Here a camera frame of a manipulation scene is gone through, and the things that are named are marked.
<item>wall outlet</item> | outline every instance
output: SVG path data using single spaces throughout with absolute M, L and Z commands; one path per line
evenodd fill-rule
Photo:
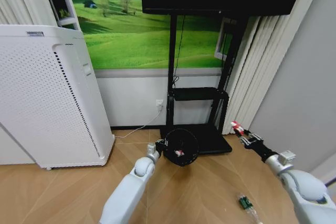
M 163 107 L 163 100 L 157 100 L 155 106 L 158 109 L 158 111 L 161 111 Z

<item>black metal stand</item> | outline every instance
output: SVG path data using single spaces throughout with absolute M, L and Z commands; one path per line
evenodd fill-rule
M 171 15 L 166 108 L 167 114 L 166 127 L 161 129 L 162 138 L 165 138 L 166 134 L 172 129 L 182 128 L 191 131 L 197 138 L 200 145 L 199 154 L 219 154 L 232 151 L 231 146 L 222 136 L 225 114 L 229 100 L 228 94 L 224 91 L 224 88 L 228 81 L 228 77 L 231 74 L 233 64 L 246 29 L 247 20 L 247 17 L 237 19 L 237 24 L 235 29 L 233 29 L 233 37 L 217 88 L 173 88 L 177 15 Z M 208 122 L 206 124 L 174 125 L 174 101 L 192 100 L 213 100 Z M 219 127 L 217 129 L 215 126 L 215 116 L 220 100 L 223 101 L 223 105 L 219 116 Z

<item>wall mural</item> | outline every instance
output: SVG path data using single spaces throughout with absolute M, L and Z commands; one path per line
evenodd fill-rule
M 141 0 L 73 0 L 95 69 L 167 68 L 168 15 L 142 13 Z M 178 18 L 176 55 L 183 17 Z M 214 57 L 221 20 L 186 16 L 178 67 L 220 67 Z

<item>black round object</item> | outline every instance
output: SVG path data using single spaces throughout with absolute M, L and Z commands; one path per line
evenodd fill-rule
M 185 166 L 194 162 L 198 157 L 198 141 L 197 138 L 186 129 L 174 129 L 170 131 L 165 140 L 167 147 L 163 151 L 163 155 L 172 163 Z M 182 151 L 183 155 L 178 156 L 176 151 Z

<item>curtain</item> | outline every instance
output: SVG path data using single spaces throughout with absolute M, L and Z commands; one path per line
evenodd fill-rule
M 0 0 L 0 24 L 57 26 L 49 0 Z
M 233 120 L 246 129 L 250 127 L 311 2 L 297 0 L 290 15 L 254 21 L 256 30 L 248 33 L 251 43 L 242 44 L 243 49 L 238 52 L 243 55 L 241 69 L 228 85 L 230 101 L 223 134 L 233 133 L 230 126 Z

